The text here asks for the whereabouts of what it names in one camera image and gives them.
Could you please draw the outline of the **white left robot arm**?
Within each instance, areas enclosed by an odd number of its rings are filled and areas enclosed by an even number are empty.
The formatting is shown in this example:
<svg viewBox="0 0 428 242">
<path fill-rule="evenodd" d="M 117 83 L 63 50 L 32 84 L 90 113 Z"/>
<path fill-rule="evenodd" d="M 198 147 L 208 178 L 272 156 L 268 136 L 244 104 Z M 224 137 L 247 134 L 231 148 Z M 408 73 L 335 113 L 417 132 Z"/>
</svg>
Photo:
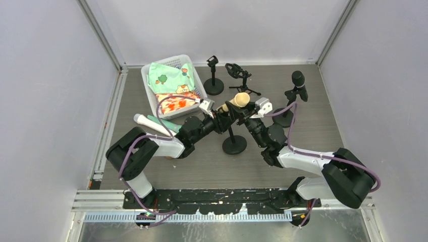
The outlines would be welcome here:
<svg viewBox="0 0 428 242">
<path fill-rule="evenodd" d="M 105 157 L 128 189 L 143 199 L 153 191 L 143 172 L 153 157 L 186 158 L 195 150 L 198 141 L 211 132 L 224 133 L 234 122 L 228 114 L 218 112 L 213 117 L 205 114 L 204 119 L 189 116 L 173 137 L 152 135 L 141 127 L 134 127 L 109 147 Z"/>
</svg>

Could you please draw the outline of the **black microphone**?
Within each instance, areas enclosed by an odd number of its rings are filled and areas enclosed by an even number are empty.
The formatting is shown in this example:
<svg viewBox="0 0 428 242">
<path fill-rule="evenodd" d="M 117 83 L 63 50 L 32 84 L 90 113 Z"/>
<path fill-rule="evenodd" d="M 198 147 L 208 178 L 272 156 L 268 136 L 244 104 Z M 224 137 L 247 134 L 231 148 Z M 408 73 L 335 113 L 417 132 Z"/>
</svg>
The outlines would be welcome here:
<svg viewBox="0 0 428 242">
<path fill-rule="evenodd" d="M 305 86 L 305 76 L 301 71 L 294 71 L 292 73 L 292 83 L 294 84 L 294 92 L 300 96 L 304 102 L 308 101 L 308 93 Z"/>
</svg>

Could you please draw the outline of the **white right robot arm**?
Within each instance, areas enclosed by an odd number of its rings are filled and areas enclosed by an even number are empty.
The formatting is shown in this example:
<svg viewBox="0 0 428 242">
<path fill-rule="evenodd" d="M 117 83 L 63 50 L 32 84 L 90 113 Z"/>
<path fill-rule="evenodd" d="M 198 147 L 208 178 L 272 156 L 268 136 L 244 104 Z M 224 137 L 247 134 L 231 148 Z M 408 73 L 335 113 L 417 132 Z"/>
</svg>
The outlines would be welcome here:
<svg viewBox="0 0 428 242">
<path fill-rule="evenodd" d="M 293 147 L 283 127 L 266 127 L 253 110 L 236 108 L 231 115 L 244 124 L 270 166 L 293 168 L 316 174 L 317 178 L 298 178 L 292 185 L 304 200 L 337 199 L 343 205 L 357 209 L 366 196 L 380 187 L 379 177 L 345 148 L 336 152 L 314 152 Z"/>
</svg>

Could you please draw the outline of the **beige microphone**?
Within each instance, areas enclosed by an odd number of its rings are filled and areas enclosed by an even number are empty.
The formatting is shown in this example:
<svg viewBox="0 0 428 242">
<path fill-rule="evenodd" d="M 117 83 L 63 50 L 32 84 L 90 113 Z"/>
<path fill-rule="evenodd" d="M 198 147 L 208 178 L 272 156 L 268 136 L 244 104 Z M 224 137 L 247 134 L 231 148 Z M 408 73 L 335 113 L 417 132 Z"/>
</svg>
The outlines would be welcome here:
<svg viewBox="0 0 428 242">
<path fill-rule="evenodd" d="M 250 96 L 246 92 L 237 93 L 233 99 L 229 101 L 233 106 L 242 108 L 245 107 L 250 102 Z M 217 109 L 220 113 L 225 113 L 229 111 L 229 108 L 226 104 L 223 104 Z"/>
</svg>

